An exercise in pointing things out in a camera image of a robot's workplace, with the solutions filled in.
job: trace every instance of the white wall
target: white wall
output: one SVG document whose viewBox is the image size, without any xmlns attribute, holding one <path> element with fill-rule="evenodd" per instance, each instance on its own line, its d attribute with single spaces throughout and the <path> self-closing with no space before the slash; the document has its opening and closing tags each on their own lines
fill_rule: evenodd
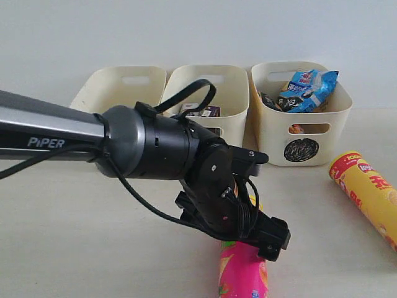
<svg viewBox="0 0 397 298">
<path fill-rule="evenodd" d="M 355 107 L 397 107 L 396 19 L 395 0 L 1 0 L 0 89 L 68 105 L 105 66 L 311 60 Z"/>
</svg>

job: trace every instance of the black circular sticker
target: black circular sticker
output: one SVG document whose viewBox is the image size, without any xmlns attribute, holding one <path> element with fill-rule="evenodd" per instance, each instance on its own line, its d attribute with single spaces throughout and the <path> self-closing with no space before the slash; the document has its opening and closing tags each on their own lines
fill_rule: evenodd
<svg viewBox="0 0 397 298">
<path fill-rule="evenodd" d="M 314 157 L 318 147 L 318 143 L 310 138 L 294 140 L 285 147 L 284 157 L 294 163 L 301 163 Z"/>
</svg>

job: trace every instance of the blue snack package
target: blue snack package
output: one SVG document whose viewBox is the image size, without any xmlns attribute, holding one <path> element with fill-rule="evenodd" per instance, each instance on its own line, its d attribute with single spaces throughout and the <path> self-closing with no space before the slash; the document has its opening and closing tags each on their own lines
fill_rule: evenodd
<svg viewBox="0 0 397 298">
<path fill-rule="evenodd" d="M 310 113 L 334 91 L 339 72 L 297 71 L 281 90 L 277 103 L 284 112 Z"/>
</svg>

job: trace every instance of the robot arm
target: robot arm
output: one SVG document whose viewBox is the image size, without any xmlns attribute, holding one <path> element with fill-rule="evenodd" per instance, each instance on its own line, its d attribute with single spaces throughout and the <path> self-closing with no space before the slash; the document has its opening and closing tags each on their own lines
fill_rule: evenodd
<svg viewBox="0 0 397 298">
<path fill-rule="evenodd" d="M 116 106 L 102 115 L 0 91 L 0 159 L 30 158 L 24 162 L 33 160 L 30 165 L 47 158 L 94 162 L 165 219 L 220 240 L 256 246 L 259 256 L 275 261 L 287 248 L 290 232 L 283 220 L 259 210 L 259 195 L 249 180 L 258 175 L 267 155 L 228 145 L 185 118 L 186 113 L 161 115 L 205 85 L 210 91 L 198 108 L 202 109 L 216 92 L 207 80 L 192 83 L 158 107 L 138 102 L 134 109 Z M 23 168 L 2 171 L 0 179 Z M 149 205 L 126 178 L 179 180 L 183 191 L 176 204 L 183 209 L 181 218 Z M 256 205 L 251 204 L 246 184 L 256 192 Z"/>
</svg>

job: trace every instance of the storage bin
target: storage bin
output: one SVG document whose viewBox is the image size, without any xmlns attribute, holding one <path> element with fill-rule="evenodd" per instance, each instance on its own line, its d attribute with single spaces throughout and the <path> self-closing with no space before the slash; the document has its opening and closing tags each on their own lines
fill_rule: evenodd
<svg viewBox="0 0 397 298">
<path fill-rule="evenodd" d="M 103 113 L 117 105 L 134 107 L 137 101 L 160 103 L 167 80 L 165 70 L 155 66 L 113 66 L 96 71 L 70 107 Z"/>
<path fill-rule="evenodd" d="M 164 102 L 191 82 L 202 78 L 215 85 L 216 95 L 210 105 L 220 107 L 221 116 L 189 118 L 206 128 L 220 129 L 220 136 L 228 144 L 240 147 L 249 106 L 248 74 L 244 69 L 230 65 L 182 66 L 172 73 L 161 101 Z M 207 92 L 208 88 L 197 91 L 164 115 L 178 114 L 183 103 L 202 102 Z"/>
<path fill-rule="evenodd" d="M 327 70 L 312 62 L 272 62 L 251 69 L 252 126 L 260 151 L 268 154 L 269 163 L 278 166 L 316 166 L 328 163 L 341 136 L 352 99 L 337 83 L 325 105 L 313 113 L 283 113 L 262 103 L 258 91 L 277 99 L 281 88 L 297 70 Z M 301 124 L 305 134 L 291 134 L 292 124 Z"/>
</svg>

